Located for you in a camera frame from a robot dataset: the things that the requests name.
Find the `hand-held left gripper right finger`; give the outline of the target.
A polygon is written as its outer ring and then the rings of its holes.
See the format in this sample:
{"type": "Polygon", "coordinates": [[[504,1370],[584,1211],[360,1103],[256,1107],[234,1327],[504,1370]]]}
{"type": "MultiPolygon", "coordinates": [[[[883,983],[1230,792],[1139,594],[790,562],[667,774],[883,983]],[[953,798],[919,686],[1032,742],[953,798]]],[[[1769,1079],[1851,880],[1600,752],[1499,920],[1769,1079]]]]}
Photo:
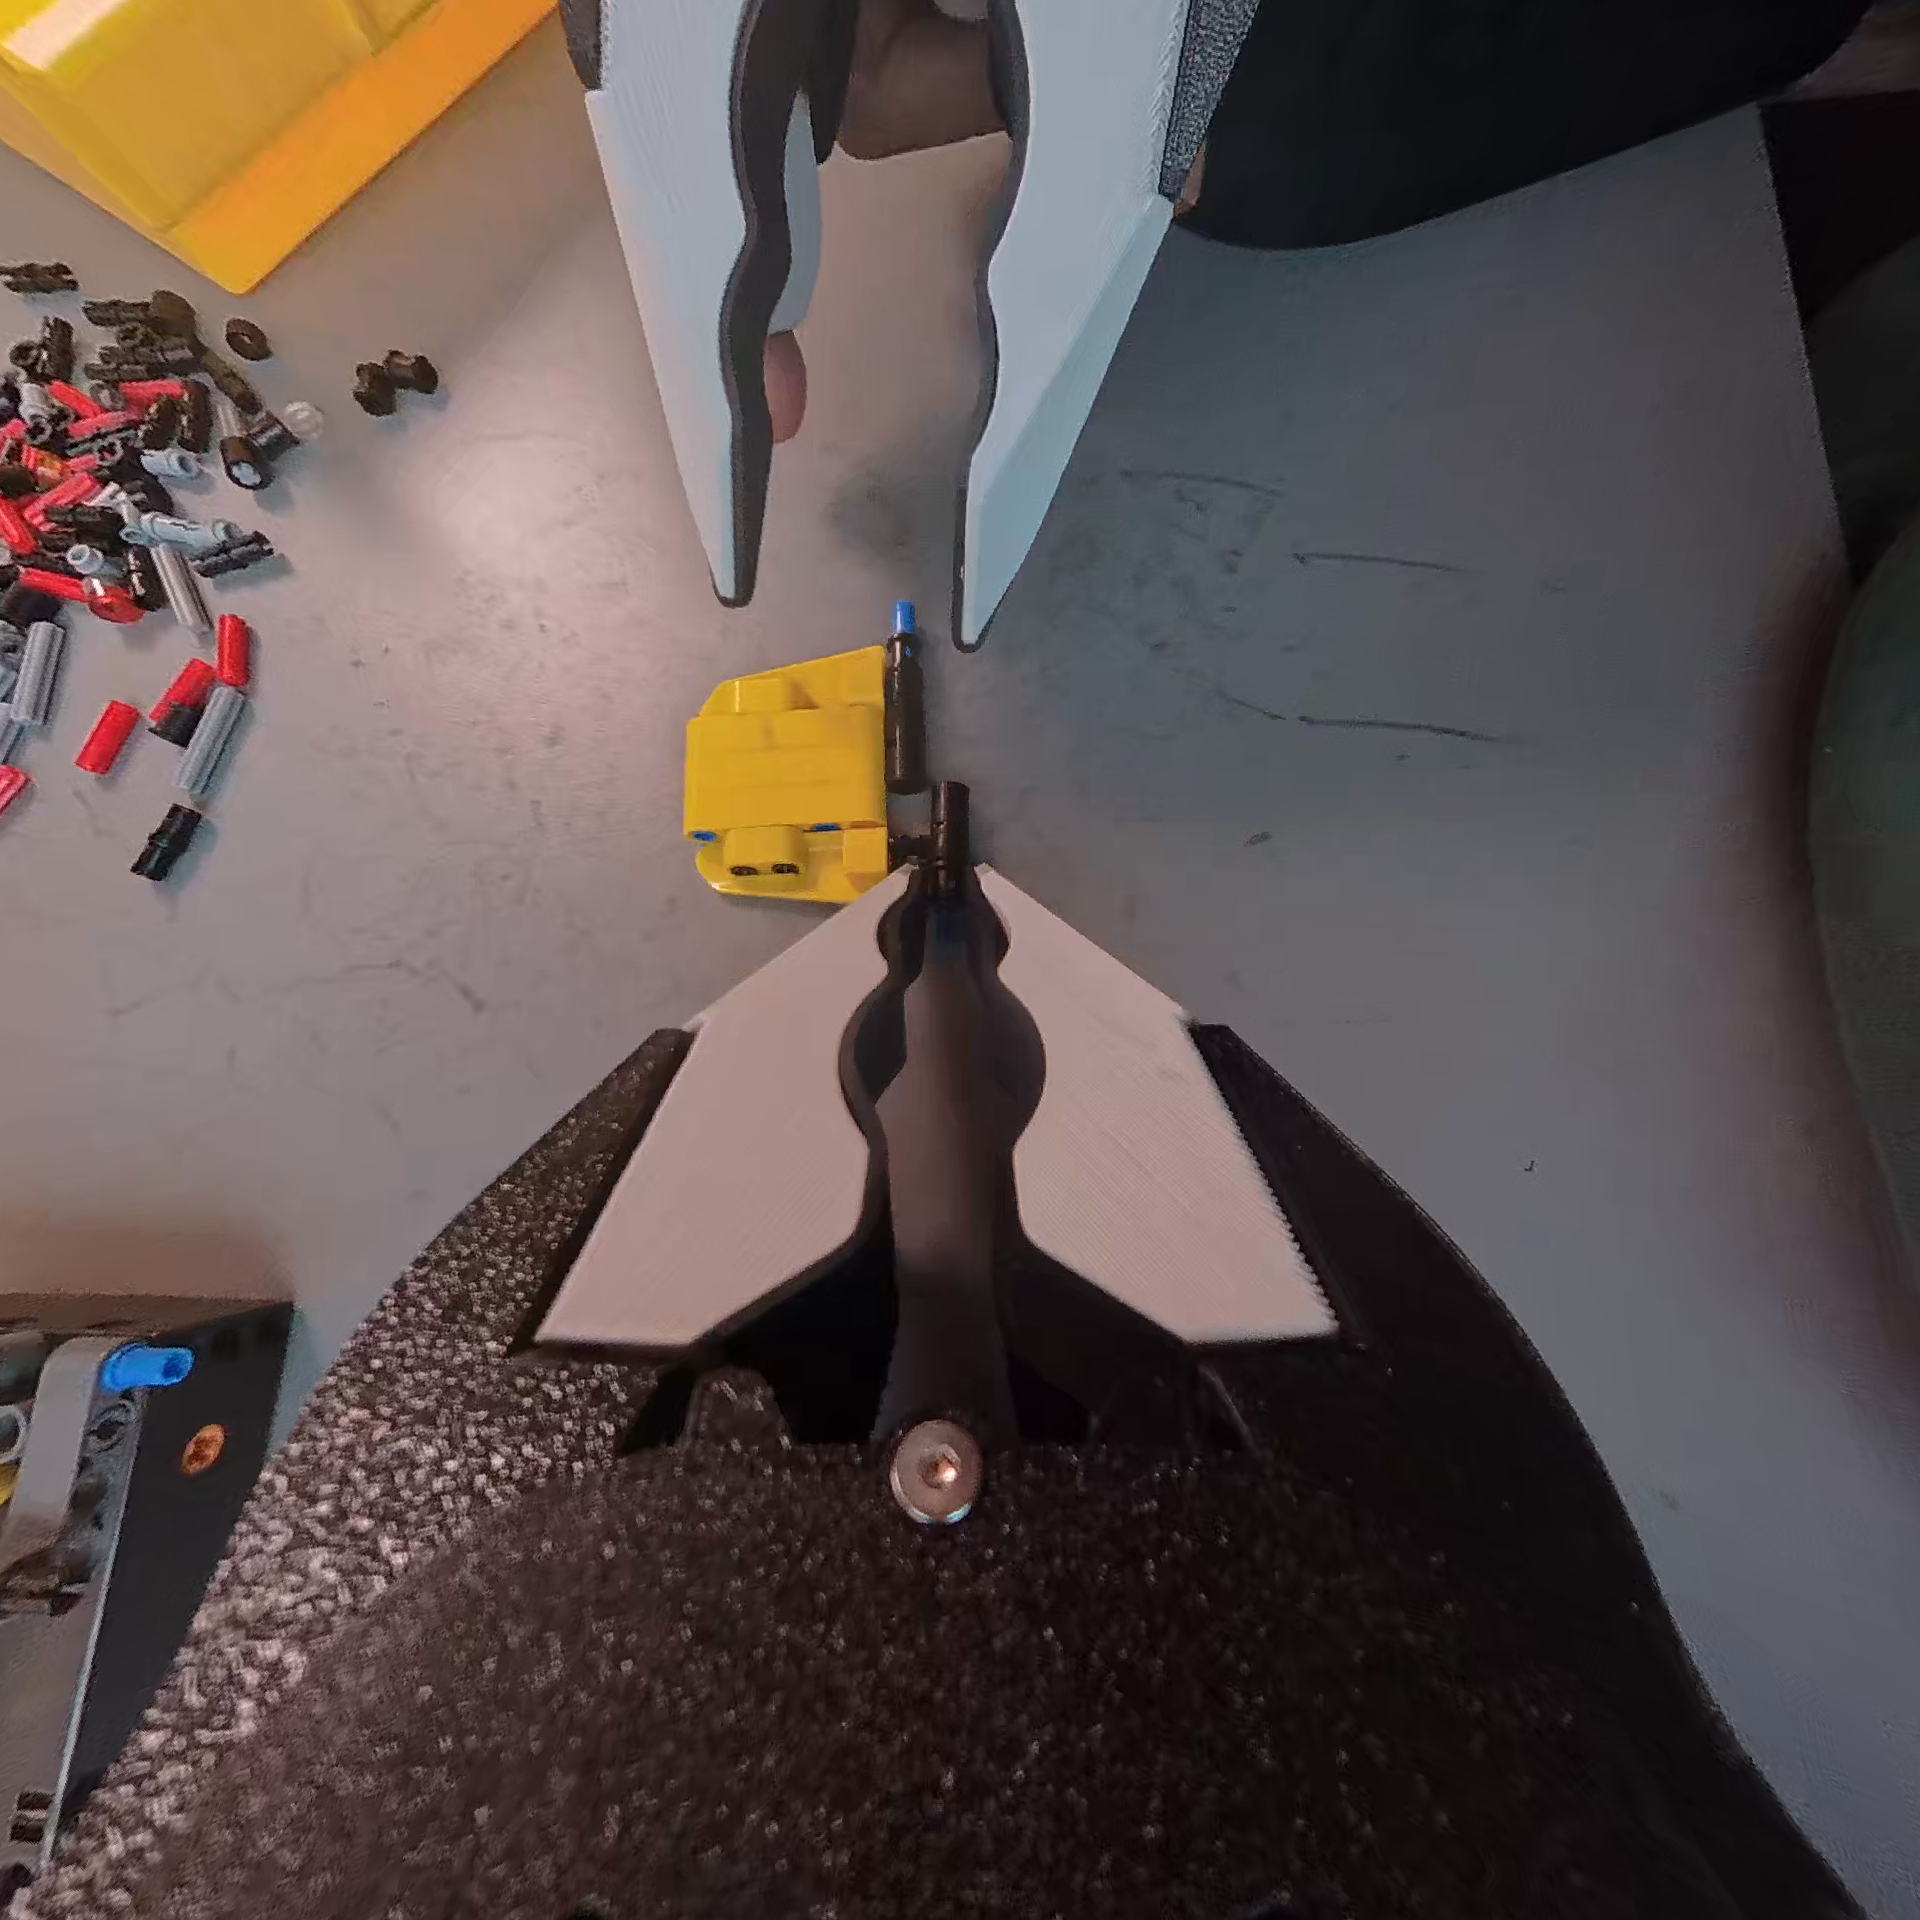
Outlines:
{"type": "Polygon", "coordinates": [[[994,869],[996,981],[1040,1043],[1014,1147],[1017,1368],[1095,1443],[1182,1449],[1230,1425],[1212,1362],[1343,1327],[1182,1005],[994,869]]]}

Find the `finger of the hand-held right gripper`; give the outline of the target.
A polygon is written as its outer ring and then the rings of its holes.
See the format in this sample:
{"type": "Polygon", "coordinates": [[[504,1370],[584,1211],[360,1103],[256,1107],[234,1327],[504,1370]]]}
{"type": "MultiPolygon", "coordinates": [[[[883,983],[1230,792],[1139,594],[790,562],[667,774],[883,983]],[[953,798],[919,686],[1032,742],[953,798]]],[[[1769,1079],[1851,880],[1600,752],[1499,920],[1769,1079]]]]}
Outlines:
{"type": "Polygon", "coordinates": [[[753,3],[596,8],[584,89],[664,418],[715,598],[756,589],[782,294],[782,35],[753,3]]]}
{"type": "Polygon", "coordinates": [[[990,6],[1011,158],[977,266],[982,397],[952,642],[977,655],[1024,566],[1170,224],[1187,3],[990,6]]]}

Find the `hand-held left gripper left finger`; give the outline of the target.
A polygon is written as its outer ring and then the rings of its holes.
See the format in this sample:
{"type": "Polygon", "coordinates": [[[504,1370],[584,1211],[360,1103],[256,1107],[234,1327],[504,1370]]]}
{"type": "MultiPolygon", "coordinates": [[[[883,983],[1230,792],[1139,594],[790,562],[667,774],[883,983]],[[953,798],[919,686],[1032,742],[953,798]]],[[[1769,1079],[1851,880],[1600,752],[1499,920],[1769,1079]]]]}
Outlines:
{"type": "Polygon", "coordinates": [[[881,880],[695,1017],[562,1242],[530,1353],[662,1366],[649,1443],[721,1366],[756,1371],[803,1443],[874,1430],[897,1291],[841,1054],[906,889],[881,880]]]}

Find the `black lego connector blue pin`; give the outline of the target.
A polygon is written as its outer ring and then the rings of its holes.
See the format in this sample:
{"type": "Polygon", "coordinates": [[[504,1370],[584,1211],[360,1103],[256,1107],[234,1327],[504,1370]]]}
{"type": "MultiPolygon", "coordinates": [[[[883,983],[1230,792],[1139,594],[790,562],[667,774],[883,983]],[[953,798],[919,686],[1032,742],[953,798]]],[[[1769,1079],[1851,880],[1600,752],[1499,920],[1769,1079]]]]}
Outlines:
{"type": "Polygon", "coordinates": [[[923,838],[913,842],[899,922],[899,955],[919,974],[931,954],[970,951],[975,922],[972,792],[942,779],[923,838]]]}

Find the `yellow lego panel assembly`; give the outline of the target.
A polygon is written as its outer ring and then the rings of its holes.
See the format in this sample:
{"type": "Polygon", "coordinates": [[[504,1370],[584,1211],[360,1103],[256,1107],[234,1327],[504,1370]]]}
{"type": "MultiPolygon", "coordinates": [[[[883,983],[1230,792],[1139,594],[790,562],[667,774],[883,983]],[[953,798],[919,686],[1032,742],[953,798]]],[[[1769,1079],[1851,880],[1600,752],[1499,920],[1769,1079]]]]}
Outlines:
{"type": "Polygon", "coordinates": [[[689,720],[683,838],[731,899],[846,906],[891,869],[889,802],[929,789],[921,625],[724,681],[689,720]]]}

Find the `person's right forearm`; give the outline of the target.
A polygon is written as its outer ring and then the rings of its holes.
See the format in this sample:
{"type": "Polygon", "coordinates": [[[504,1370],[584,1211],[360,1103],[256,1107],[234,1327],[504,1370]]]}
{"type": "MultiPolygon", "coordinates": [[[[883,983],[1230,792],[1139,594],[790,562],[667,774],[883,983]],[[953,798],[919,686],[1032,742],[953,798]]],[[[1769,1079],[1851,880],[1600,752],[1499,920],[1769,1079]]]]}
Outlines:
{"type": "Polygon", "coordinates": [[[1265,3],[1185,227],[1242,249],[1394,234],[1800,82],[1865,3],[1265,3]]]}

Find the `pile of lego pins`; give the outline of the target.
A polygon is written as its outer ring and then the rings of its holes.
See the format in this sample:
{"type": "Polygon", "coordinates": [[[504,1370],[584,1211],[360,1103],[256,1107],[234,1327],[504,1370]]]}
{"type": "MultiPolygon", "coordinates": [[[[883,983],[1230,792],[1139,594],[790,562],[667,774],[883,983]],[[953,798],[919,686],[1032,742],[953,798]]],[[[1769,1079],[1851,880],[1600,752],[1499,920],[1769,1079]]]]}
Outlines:
{"type": "Polygon", "coordinates": [[[58,760],[83,802],[152,784],[163,814],[132,878],[176,891],[239,784],[260,707],[289,704],[268,630],[351,632],[377,569],[371,512],[316,509],[324,415],[263,390],[275,342],[180,294],[87,296],[58,256],[4,259],[4,823],[51,809],[58,760]]]}

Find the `person's right hand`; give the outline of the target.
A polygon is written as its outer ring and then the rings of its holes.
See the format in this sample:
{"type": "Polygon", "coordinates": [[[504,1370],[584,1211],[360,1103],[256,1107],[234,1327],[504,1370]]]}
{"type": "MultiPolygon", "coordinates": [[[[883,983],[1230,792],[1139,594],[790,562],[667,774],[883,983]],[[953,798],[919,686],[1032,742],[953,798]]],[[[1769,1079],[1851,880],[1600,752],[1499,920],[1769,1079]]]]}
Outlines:
{"type": "Polygon", "coordinates": [[[774,441],[808,410],[801,325],[822,271],[822,173],[832,154],[887,160],[1003,131],[988,6],[827,3],[784,145],[790,271],[761,357],[774,441]]]}

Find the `yellow storage bin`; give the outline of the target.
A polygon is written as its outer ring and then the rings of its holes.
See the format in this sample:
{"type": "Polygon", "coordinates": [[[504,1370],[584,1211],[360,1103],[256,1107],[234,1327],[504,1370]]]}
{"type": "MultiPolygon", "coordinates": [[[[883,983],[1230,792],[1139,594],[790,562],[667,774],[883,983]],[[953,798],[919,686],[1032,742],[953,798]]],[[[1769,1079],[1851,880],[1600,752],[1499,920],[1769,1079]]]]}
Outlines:
{"type": "Polygon", "coordinates": [[[4,3],[4,149],[258,288],[553,3],[4,3]]]}

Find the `black perforated base block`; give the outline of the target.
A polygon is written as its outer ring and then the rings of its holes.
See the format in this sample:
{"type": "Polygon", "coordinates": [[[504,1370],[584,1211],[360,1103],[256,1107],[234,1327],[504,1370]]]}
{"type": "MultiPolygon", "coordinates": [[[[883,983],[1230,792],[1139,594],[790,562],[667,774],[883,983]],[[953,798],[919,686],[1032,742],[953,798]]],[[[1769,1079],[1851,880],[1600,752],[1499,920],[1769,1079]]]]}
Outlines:
{"type": "Polygon", "coordinates": [[[3,1479],[51,1349],[118,1334],[198,1368],[152,1394],[113,1569],[60,1617],[3,1614],[3,1891],[46,1869],[185,1641],[270,1449],[295,1311],[273,1302],[8,1295],[3,1479]]]}

